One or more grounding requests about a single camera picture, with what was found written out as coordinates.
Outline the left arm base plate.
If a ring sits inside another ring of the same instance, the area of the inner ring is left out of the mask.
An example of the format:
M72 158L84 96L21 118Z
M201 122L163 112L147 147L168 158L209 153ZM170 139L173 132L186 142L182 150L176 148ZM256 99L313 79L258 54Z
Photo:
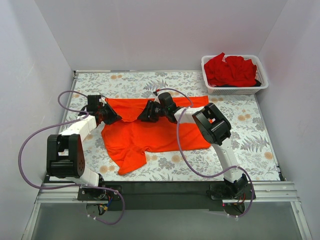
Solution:
M105 189L96 189L92 187L80 188L77 195L78 201L119 201L120 197L117 193Z

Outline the orange t shirt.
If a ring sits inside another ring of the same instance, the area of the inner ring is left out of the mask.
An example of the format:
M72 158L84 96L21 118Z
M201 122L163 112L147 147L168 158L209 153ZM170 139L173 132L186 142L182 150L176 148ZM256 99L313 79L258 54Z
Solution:
M143 122L137 119L144 110L147 99L110 98L108 103L122 120L105 125L101 136L109 157L119 167L119 175L128 174L144 166L147 163L146 152L178 151L176 124L169 122L164 116L157 122ZM210 147L198 127L191 123L180 125L179 139L183 150Z

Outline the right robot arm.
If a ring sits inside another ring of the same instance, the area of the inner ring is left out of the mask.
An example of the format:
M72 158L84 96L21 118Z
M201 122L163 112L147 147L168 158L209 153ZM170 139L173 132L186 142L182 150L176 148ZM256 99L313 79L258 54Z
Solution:
M196 175L203 178L215 178L223 175L225 187L221 195L231 198L244 197L248 187L248 175L241 168L236 159L231 141L231 124L222 112L213 103L201 107L177 106L168 92L158 94L156 99L148 100L145 108L137 117L143 122L157 122L160 117L166 117L171 123L176 124L176 138L180 154ZM203 139L215 150L222 172L214 175L204 175L197 172L187 161L180 141L180 125L194 124L197 126Z

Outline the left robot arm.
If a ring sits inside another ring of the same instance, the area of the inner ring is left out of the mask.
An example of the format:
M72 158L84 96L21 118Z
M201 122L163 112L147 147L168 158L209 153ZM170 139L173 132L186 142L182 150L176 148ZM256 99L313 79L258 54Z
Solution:
M101 123L111 125L121 119L104 96L88 95L77 121L60 134L47 138L47 174L82 186L97 187L101 177L86 167L83 141Z

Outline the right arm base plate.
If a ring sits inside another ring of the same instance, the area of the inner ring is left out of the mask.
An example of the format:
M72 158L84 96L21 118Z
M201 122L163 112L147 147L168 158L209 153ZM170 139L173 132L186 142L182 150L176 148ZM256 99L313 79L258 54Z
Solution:
M238 200L240 197L245 197L245 200L256 199L256 194L253 193L252 185L249 183L240 189L233 189L224 182L214 182L210 184L206 190L206 195L213 200Z

